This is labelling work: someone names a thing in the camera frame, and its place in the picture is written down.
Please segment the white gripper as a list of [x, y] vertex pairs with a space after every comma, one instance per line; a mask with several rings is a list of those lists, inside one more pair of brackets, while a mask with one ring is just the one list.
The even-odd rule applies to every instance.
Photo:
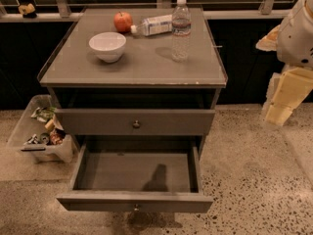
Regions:
[[290, 70], [280, 75], [265, 121], [282, 126], [313, 90], [313, 0], [298, 0], [280, 26], [275, 26], [255, 45], [276, 51]]

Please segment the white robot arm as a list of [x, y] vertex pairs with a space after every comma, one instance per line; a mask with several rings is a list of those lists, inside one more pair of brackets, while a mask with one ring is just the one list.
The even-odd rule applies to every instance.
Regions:
[[313, 0], [298, 0], [282, 22], [256, 43], [285, 64], [265, 120], [283, 125], [313, 90]]

